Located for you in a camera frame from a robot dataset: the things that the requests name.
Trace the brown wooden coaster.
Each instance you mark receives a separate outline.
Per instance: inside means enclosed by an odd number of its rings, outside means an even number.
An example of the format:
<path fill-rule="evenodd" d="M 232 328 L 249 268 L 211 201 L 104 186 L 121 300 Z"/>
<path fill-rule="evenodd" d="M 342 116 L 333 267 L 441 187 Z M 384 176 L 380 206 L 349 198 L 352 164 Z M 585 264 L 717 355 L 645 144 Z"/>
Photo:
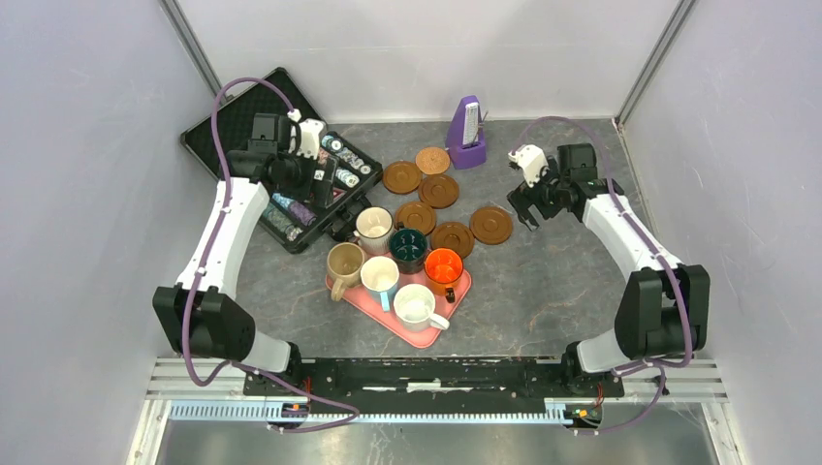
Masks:
<path fill-rule="evenodd" d="M 462 259 L 470 256 L 475 245 L 473 232 L 460 222 L 445 222 L 430 234 L 432 249 L 446 248 L 456 252 Z"/>
<path fill-rule="evenodd" d="M 417 193 L 421 202 L 435 209 L 443 209 L 458 200 L 459 186 L 449 175 L 433 174 L 421 181 Z"/>
<path fill-rule="evenodd" d="M 395 213 L 395 228 L 414 229 L 429 235 L 437 226 L 435 210 L 421 201 L 410 201 L 401 205 Z"/>
<path fill-rule="evenodd" d="M 398 195 L 414 192 L 420 185 L 423 174 L 416 164 L 397 161 L 385 167 L 382 182 L 384 187 Z"/>
<path fill-rule="evenodd" d="M 513 222 L 502 208 L 485 206 L 471 215 L 469 229 L 476 240 L 487 245 L 499 245 L 510 238 Z"/>

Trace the orange mug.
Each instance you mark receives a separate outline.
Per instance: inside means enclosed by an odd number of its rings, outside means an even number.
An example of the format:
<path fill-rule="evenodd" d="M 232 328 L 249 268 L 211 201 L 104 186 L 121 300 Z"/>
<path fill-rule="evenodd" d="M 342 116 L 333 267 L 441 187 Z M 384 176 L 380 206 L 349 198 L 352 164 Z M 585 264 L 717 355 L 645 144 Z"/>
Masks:
<path fill-rule="evenodd" d="M 424 263 L 428 288 L 444 296 L 448 303 L 456 302 L 456 291 L 464 272 L 460 255 L 452 249 L 437 248 L 428 253 Z"/>

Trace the woven rattan coaster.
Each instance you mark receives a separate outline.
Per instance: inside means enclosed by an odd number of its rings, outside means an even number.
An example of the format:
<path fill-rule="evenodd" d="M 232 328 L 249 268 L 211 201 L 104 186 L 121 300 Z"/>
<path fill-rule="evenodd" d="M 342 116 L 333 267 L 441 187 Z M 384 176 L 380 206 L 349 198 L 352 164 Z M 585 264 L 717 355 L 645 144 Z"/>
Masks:
<path fill-rule="evenodd" d="M 441 147 L 426 147 L 415 157 L 417 168 L 425 175 L 442 174 L 451 166 L 448 152 Z"/>

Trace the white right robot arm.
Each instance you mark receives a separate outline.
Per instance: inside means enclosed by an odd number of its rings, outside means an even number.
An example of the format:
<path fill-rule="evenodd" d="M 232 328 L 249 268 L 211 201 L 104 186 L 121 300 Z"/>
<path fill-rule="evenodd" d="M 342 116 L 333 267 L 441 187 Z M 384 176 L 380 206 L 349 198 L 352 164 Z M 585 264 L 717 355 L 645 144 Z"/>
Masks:
<path fill-rule="evenodd" d="M 567 144 L 551 158 L 533 144 L 508 154 L 522 183 L 507 199 L 521 223 L 567 211 L 605 246 L 625 288 L 611 329 L 571 346 L 559 370 L 562 387 L 584 395 L 599 373 L 636 372 L 642 366 L 683 367 L 707 340 L 711 280 L 701 265 L 687 265 L 650 233 L 621 187 L 600 176 L 594 147 Z"/>

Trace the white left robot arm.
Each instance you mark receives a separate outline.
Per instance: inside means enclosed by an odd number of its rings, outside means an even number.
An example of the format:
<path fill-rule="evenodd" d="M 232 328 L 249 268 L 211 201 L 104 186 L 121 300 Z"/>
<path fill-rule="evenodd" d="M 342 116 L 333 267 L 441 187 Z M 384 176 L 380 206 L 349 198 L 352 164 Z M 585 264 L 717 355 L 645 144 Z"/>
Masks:
<path fill-rule="evenodd" d="M 259 114 L 257 136 L 246 150 L 226 151 L 213 139 L 220 179 L 193 257 L 171 286 L 155 290 L 152 307 L 173 349 L 191 366 L 196 357 L 217 358 L 268 371 L 281 394 L 297 392 L 304 369 L 292 361 L 294 344 L 261 332 L 236 301 L 237 279 L 251 235 L 273 194 L 310 198 L 315 183 L 334 175 L 334 158 L 320 156 L 325 122 Z"/>

